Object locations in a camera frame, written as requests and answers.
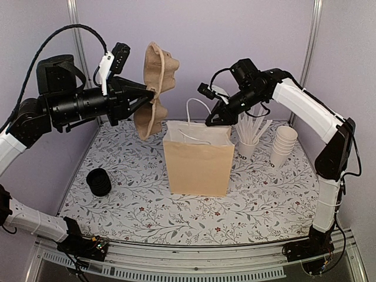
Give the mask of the brown cardboard cup carrier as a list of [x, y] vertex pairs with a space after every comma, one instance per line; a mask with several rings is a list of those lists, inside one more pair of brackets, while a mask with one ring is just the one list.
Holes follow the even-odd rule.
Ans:
[[166, 119], [168, 110], [161, 104], [160, 95], [176, 86], [174, 74], [179, 66], [180, 62], [157, 43], [151, 42], [146, 48], [143, 78], [146, 89], [153, 92], [153, 98], [134, 114], [141, 140], [162, 131], [162, 121]]

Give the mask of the brown paper bag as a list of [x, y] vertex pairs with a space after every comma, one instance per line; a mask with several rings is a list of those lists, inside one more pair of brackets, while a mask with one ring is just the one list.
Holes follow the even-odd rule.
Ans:
[[208, 127], [191, 121], [189, 102], [187, 121], [168, 120], [163, 138], [169, 187], [173, 194], [224, 197], [229, 186], [235, 145], [230, 126]]

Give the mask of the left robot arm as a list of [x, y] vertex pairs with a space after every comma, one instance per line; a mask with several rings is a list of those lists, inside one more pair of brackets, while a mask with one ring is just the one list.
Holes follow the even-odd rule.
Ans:
[[[125, 60], [124, 56], [115, 58], [107, 53], [99, 64], [101, 84], [90, 89], [85, 89], [86, 78], [74, 65], [73, 55], [40, 61], [36, 68], [38, 98], [21, 102], [16, 118], [1, 131], [1, 172], [52, 129], [70, 132], [102, 115], [116, 126], [150, 102], [154, 96], [151, 90], [118, 75]], [[4, 188], [1, 189], [1, 225], [64, 242], [75, 255], [83, 254], [88, 248], [75, 220], [49, 216], [25, 206]]]

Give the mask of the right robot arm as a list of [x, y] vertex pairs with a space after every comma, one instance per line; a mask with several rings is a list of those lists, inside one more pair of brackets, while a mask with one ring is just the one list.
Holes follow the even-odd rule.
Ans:
[[318, 176], [319, 195], [315, 217], [308, 239], [287, 243], [287, 257], [316, 256], [332, 250], [331, 233], [337, 226], [337, 212], [345, 195], [344, 178], [351, 149], [356, 149], [355, 122], [335, 113], [310, 92], [303, 89], [292, 74], [279, 68], [261, 71], [251, 59], [241, 59], [228, 68], [239, 91], [226, 97], [211, 84], [201, 83], [198, 91], [217, 103], [206, 118], [207, 126], [228, 126], [238, 122], [256, 104], [270, 100], [285, 106], [306, 122], [325, 143], [314, 165]]

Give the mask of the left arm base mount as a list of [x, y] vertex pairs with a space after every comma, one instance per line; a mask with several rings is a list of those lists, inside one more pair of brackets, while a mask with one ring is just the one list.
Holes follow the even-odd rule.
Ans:
[[106, 239], [101, 236], [84, 238], [78, 223], [74, 219], [64, 217], [63, 220], [68, 228], [68, 236], [62, 242], [57, 242], [59, 251], [95, 261], [105, 260], [108, 252], [108, 241]]

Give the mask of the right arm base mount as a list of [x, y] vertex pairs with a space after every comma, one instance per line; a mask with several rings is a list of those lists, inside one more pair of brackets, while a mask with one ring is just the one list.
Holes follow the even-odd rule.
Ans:
[[333, 258], [332, 232], [333, 230], [330, 229], [322, 233], [310, 227], [307, 239], [286, 243], [282, 248], [282, 254], [286, 256], [288, 262], [321, 256], [317, 260], [303, 263], [303, 270], [313, 276], [323, 274]]

